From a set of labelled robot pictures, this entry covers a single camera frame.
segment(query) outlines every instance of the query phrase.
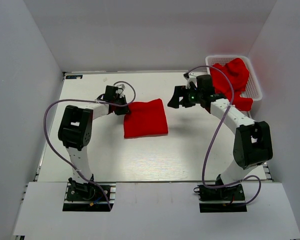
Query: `red towel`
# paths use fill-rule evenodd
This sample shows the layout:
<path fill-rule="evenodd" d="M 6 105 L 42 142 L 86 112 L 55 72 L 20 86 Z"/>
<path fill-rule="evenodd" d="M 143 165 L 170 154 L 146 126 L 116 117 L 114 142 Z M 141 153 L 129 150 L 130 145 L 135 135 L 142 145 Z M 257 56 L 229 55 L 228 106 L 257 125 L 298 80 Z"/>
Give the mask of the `red towel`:
<path fill-rule="evenodd" d="M 161 99 L 149 102 L 133 102 L 130 114 L 124 116 L 124 138 L 168 134 L 168 124 Z"/>
<path fill-rule="evenodd" d="M 213 67 L 221 70 L 232 83 L 234 89 L 234 100 L 232 104 L 241 111 L 250 111 L 253 103 L 252 98 L 240 96 L 241 92 L 246 90 L 246 85 L 249 79 L 249 71 L 242 59 L 233 59 L 224 66 L 217 63 L 214 64 Z M 224 94 L 230 101 L 232 97 L 231 89 L 225 77 L 213 68 L 210 69 L 210 73 L 215 93 Z"/>

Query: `white panel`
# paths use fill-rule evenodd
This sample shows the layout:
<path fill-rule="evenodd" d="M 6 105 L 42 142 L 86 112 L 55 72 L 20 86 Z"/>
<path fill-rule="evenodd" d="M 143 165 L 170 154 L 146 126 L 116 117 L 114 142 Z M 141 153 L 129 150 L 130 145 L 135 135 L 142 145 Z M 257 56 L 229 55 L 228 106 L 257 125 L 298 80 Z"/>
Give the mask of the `white panel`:
<path fill-rule="evenodd" d="M 249 57 L 263 88 L 253 117 L 271 127 L 269 167 L 283 183 L 300 229 L 300 0 L 279 0 Z"/>
<path fill-rule="evenodd" d="M 96 119 L 88 145 L 94 179 L 98 182 L 200 181 L 204 157 L 220 120 L 200 106 L 167 107 L 175 86 L 187 83 L 181 72 L 86 74 L 82 79 L 66 79 L 60 99 L 94 100 L 104 93 L 106 85 L 120 80 L 134 86 L 136 101 L 162 99 L 169 134 L 124 139 L 124 116 L 113 113 Z M 128 86 L 125 94 L 130 101 L 133 93 Z M 58 139 L 67 105 L 84 106 L 76 102 L 60 103 L 50 138 L 55 148 L 69 159 L 66 148 Z M 216 180 L 218 174 L 228 167 L 233 160 L 233 146 L 234 134 L 223 125 L 210 153 L 206 180 Z M 252 173 L 266 178 L 262 166 Z M 71 168 L 47 147 L 38 180 L 66 182 L 71 176 Z"/>
<path fill-rule="evenodd" d="M 62 78 L 24 2 L 0 0 L 0 240 L 10 239 L 25 186 L 35 177 L 43 114 Z"/>
<path fill-rule="evenodd" d="M 31 182 L 15 235 L 27 240 L 291 240 L 300 233 L 280 183 L 247 212 L 200 213 L 195 183 L 118 183 L 111 212 L 62 212 L 66 183 Z M 257 183 L 244 183 L 247 198 Z"/>
<path fill-rule="evenodd" d="M 25 0 L 59 66 L 180 70 L 247 55 L 276 0 Z"/>

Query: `white platform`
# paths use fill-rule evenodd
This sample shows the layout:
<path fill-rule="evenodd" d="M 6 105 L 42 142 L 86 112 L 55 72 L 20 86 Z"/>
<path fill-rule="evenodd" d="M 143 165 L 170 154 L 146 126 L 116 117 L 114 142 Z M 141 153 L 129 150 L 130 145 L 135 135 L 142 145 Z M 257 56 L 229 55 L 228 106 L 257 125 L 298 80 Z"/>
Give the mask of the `white platform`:
<path fill-rule="evenodd" d="M 118 183 L 111 212 L 62 212 L 67 183 L 30 182 L 14 235 L 26 240 L 292 240 L 300 233 L 281 183 L 247 212 L 200 213 L 195 183 Z M 251 198 L 257 183 L 244 183 Z"/>
<path fill-rule="evenodd" d="M 174 87 L 185 85 L 181 72 L 85 74 L 82 79 L 66 79 L 60 99 L 94 100 L 104 93 L 106 85 L 116 81 L 131 83 L 137 93 L 136 101 L 162 99 L 169 134 L 158 137 L 124 139 L 123 116 L 115 114 L 96 119 L 88 156 L 94 179 L 98 182 L 141 181 L 200 181 L 203 160 L 219 120 L 200 106 L 173 109 L 167 107 Z M 127 101 L 133 92 L 126 88 Z M 55 148 L 69 158 L 58 129 L 67 105 L 57 106 L 50 139 Z M 206 180 L 214 181 L 233 160 L 234 135 L 224 125 L 215 140 L 206 168 Z M 262 166 L 251 172 L 266 179 Z M 66 182 L 71 168 L 47 147 L 44 153 L 39 182 Z"/>

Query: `gray wall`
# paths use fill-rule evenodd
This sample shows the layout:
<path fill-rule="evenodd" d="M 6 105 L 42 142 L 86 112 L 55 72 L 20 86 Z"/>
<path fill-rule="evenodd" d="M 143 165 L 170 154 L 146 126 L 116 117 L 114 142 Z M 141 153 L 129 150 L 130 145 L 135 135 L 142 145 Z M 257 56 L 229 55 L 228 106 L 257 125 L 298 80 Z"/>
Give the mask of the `gray wall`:
<path fill-rule="evenodd" d="M 0 240 L 11 238 L 62 73 L 22 0 L 0 0 Z"/>
<path fill-rule="evenodd" d="M 62 71 L 185 70 L 247 55 L 276 0 L 24 0 Z"/>
<path fill-rule="evenodd" d="M 263 100 L 253 116 L 270 124 L 275 180 L 300 229 L 300 0 L 278 0 L 249 53 Z"/>

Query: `plastic laundry basket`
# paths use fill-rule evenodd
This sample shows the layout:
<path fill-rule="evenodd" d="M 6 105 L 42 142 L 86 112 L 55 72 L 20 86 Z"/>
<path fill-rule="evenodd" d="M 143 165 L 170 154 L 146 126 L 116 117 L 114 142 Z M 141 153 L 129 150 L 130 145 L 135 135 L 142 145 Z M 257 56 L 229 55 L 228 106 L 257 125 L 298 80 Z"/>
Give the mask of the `plastic laundry basket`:
<path fill-rule="evenodd" d="M 229 63 L 231 60 L 236 58 L 242 59 L 250 73 L 248 82 L 245 86 L 245 91 L 242 92 L 241 96 L 245 98 L 252 98 L 254 102 L 260 101 L 262 99 L 260 85 L 249 58 L 240 55 L 211 55 L 205 58 L 205 63 L 209 66 L 212 66 L 214 64 L 220 64 L 224 66 L 225 64 Z"/>

